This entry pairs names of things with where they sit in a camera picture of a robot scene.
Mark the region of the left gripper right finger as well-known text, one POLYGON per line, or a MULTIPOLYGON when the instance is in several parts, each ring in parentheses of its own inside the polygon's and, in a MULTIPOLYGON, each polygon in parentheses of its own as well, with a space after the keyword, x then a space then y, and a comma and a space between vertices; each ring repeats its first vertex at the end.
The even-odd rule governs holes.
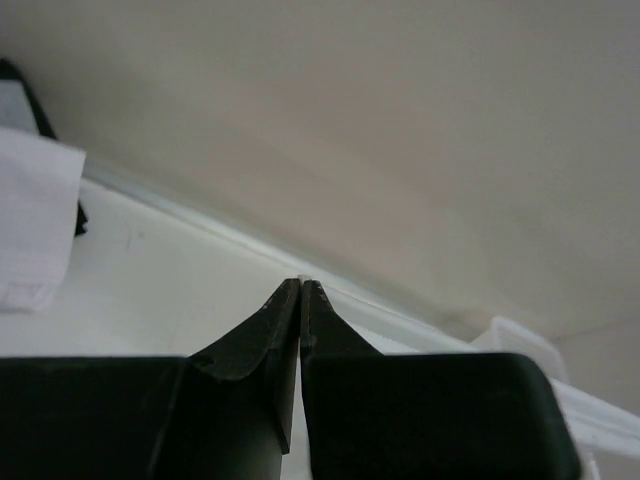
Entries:
POLYGON ((304 284, 300 360, 316 479, 577 479, 551 384, 514 353, 386 355, 304 284))

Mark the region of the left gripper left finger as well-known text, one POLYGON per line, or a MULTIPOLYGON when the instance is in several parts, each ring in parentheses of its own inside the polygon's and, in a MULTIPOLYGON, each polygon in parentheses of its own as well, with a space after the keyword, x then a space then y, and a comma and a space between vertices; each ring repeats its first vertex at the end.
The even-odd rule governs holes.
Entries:
POLYGON ((300 283, 188 357, 8 357, 5 479, 276 479, 291 444, 300 283))

